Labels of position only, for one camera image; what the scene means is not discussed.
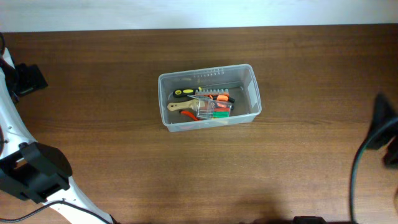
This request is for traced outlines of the metal file black yellow handle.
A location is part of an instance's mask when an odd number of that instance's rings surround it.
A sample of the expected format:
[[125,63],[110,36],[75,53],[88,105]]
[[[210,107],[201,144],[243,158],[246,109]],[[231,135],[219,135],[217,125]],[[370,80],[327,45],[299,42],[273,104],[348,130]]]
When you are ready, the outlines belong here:
[[172,93],[173,97],[175,98],[183,98],[188,95],[194,95],[196,91],[200,90],[200,88],[182,88],[174,90]]

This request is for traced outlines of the orange perforated cylinder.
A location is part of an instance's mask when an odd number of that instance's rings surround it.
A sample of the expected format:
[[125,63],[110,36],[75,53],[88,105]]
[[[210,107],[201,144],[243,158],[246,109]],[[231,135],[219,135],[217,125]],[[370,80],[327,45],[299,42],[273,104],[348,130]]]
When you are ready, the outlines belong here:
[[229,96],[229,90],[228,89],[201,89],[201,90],[196,90],[195,95],[202,95],[202,96],[215,96],[215,95],[226,95]]

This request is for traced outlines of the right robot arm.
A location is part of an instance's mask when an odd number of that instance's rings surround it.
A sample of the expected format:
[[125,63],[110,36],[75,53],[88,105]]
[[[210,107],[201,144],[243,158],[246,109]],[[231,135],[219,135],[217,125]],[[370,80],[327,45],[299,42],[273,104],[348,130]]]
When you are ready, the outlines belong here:
[[366,137],[358,147],[352,161],[349,173],[348,214],[346,223],[358,224],[355,214],[355,188],[360,160],[367,150],[378,150],[388,146],[383,163],[387,168],[397,168],[397,111],[391,105],[387,96],[380,92],[376,95],[373,105],[373,115]]

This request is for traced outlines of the orange black needle-nose pliers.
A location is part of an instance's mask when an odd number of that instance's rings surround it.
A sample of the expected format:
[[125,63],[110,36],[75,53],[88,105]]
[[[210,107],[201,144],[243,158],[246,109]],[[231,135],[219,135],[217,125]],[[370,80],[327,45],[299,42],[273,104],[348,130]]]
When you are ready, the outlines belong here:
[[230,98],[228,95],[210,95],[210,98],[216,101],[216,108],[230,108],[231,110],[234,109],[235,99]]

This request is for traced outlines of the small red cutting pliers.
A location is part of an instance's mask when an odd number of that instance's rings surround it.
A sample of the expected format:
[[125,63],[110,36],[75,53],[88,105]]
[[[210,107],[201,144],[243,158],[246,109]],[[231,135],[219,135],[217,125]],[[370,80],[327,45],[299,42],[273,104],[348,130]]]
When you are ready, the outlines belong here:
[[180,110],[179,111],[180,114],[188,116],[190,119],[194,120],[194,121],[200,121],[199,118],[197,118],[192,112],[187,111],[187,110]]

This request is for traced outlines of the orange scraper wooden handle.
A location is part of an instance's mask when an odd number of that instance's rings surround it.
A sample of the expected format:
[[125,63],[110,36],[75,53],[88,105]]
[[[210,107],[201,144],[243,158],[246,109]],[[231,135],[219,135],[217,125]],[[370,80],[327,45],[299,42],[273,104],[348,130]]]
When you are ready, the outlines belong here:
[[199,104],[200,104],[199,100],[193,99],[193,100],[179,102],[179,103],[169,103],[167,105],[167,109],[169,111],[187,110],[187,109],[197,110]]

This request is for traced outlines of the clear plastic container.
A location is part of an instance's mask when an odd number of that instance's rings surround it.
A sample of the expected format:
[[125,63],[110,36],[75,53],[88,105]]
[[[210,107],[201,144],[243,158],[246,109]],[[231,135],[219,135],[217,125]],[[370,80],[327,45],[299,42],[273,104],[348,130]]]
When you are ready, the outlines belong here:
[[[174,90],[182,88],[228,89],[235,99],[230,117],[194,121],[177,111],[169,111],[169,103],[192,100],[188,96],[175,98]],[[159,107],[163,124],[170,132],[212,128],[251,122],[261,113],[261,97],[252,67],[248,64],[203,68],[162,74],[158,79]]]

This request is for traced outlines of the clear case of screwdrivers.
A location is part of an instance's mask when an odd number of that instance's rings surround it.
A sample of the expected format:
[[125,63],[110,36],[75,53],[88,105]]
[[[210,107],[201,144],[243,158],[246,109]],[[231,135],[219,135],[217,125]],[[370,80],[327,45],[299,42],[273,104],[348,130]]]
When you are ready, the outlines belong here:
[[234,109],[229,101],[214,100],[207,96],[189,95],[189,97],[198,101],[193,110],[195,116],[201,120],[228,118]]

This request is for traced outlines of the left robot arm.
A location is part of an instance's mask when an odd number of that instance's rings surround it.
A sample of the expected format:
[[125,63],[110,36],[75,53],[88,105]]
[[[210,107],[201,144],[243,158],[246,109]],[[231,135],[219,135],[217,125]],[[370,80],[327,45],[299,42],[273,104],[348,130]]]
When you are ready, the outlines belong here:
[[1,190],[19,200],[41,204],[41,207],[19,218],[2,218],[1,222],[21,222],[52,208],[70,223],[116,223],[79,189],[63,152],[37,142],[16,110],[20,97],[47,85],[38,66],[14,64],[2,39]]

